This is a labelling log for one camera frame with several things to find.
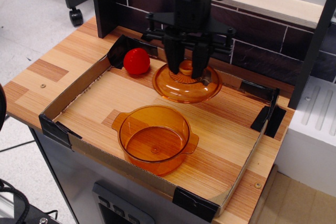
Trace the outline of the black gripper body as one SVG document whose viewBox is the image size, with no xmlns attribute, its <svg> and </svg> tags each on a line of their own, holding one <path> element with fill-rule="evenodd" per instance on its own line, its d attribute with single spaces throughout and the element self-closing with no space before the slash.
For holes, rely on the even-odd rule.
<svg viewBox="0 0 336 224">
<path fill-rule="evenodd" d="M 188 47 L 204 43 L 210 52 L 230 54 L 234 28 L 211 16 L 211 1 L 174 0 L 173 12 L 148 13 L 149 28 L 142 39 L 164 41 L 164 38 L 170 38 Z"/>
</svg>

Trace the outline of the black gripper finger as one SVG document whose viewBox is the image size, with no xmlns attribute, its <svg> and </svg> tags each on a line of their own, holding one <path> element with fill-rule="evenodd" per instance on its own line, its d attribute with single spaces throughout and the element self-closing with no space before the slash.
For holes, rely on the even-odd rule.
<svg viewBox="0 0 336 224">
<path fill-rule="evenodd" d="M 171 36 L 165 35 L 163 37 L 163 45 L 166 54 L 166 60 L 169 69 L 174 73 L 179 73 L 179 67 L 184 60 L 185 47 L 180 40 Z"/>
<path fill-rule="evenodd" d="M 210 45 L 205 42 L 199 42 L 194 46 L 192 53 L 192 78 L 197 79 L 202 76 L 207 67 L 211 55 Z"/>
</svg>

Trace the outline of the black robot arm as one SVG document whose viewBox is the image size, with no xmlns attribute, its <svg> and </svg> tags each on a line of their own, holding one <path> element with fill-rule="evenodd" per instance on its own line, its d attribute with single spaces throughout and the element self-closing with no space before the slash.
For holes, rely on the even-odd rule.
<svg viewBox="0 0 336 224">
<path fill-rule="evenodd" d="M 212 0 L 174 0 L 171 13 L 148 13 L 148 29 L 142 39 L 160 40 L 169 69 L 177 74 L 185 48 L 192 48 L 192 78 L 197 79 L 208 66 L 214 52 L 229 55 L 236 30 L 211 16 Z"/>
</svg>

